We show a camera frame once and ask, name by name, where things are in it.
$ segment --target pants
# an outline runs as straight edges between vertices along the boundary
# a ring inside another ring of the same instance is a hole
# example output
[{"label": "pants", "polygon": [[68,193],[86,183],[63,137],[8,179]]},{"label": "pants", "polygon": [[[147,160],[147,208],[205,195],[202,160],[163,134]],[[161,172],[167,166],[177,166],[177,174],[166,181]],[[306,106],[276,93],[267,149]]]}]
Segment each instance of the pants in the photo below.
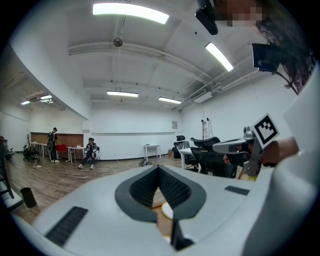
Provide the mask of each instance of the pants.
[{"label": "pants", "polygon": [[53,143],[52,150],[50,151],[50,160],[57,160],[56,144]]},{"label": "pants", "polygon": [[91,158],[91,164],[94,165],[94,164],[95,164],[95,161],[96,161],[97,155],[96,155],[96,154],[93,154],[93,156],[92,156],[91,153],[87,153],[86,156],[85,156],[85,158],[84,158],[83,161],[81,162],[81,164],[84,165],[84,164],[88,161],[88,159]]}]

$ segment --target sitting person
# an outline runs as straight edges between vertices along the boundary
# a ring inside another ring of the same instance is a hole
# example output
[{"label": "sitting person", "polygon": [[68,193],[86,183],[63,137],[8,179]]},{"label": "sitting person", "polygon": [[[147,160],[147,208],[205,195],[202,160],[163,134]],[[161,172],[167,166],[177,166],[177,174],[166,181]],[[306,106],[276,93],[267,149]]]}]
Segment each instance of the sitting person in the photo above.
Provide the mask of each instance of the sitting person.
[{"label": "sitting person", "polygon": [[83,161],[79,164],[78,168],[83,168],[84,164],[88,161],[89,158],[91,158],[91,167],[90,169],[93,170],[94,166],[95,166],[95,160],[97,158],[97,145],[96,143],[94,143],[94,139],[93,138],[89,138],[89,143],[88,145],[86,145],[86,149],[84,151],[85,153],[85,158],[83,159]]}]

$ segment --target trash can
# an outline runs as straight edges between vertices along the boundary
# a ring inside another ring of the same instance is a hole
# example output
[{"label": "trash can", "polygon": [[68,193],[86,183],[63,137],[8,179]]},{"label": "trash can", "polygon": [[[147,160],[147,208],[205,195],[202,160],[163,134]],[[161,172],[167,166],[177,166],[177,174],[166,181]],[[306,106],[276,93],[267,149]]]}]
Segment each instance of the trash can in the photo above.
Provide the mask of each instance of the trash can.
[{"label": "trash can", "polygon": [[22,194],[23,201],[25,202],[26,207],[32,208],[37,205],[34,195],[32,194],[30,187],[25,187],[20,190]]}]

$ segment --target white ceiling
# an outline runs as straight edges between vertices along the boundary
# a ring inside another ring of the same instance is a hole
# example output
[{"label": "white ceiling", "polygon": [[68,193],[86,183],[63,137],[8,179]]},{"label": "white ceiling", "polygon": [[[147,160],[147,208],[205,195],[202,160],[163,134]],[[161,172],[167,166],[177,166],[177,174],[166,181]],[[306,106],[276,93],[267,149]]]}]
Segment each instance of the white ceiling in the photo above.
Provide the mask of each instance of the white ceiling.
[{"label": "white ceiling", "polygon": [[[251,43],[265,42],[248,27],[219,25],[218,35],[210,35],[195,18],[196,0],[131,1],[167,13],[164,25],[133,16],[95,16],[93,0],[64,3],[69,58],[94,104],[119,104],[119,97],[106,92],[122,90],[139,93],[139,98],[124,97],[121,104],[172,108],[158,98],[182,101],[208,83],[227,85],[254,71]],[[121,48],[112,44],[114,38],[123,40]],[[205,49],[209,42],[232,63],[233,71],[228,73]]]}]

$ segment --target ladder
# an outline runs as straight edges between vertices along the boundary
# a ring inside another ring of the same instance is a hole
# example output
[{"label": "ladder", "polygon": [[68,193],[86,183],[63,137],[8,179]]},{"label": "ladder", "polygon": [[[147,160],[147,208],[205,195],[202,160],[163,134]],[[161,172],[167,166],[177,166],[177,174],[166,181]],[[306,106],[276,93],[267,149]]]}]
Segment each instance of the ladder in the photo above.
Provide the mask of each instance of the ladder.
[{"label": "ladder", "polygon": [[210,120],[206,118],[206,121],[201,120],[202,122],[202,140],[207,140],[211,138],[211,130],[210,130]]}]

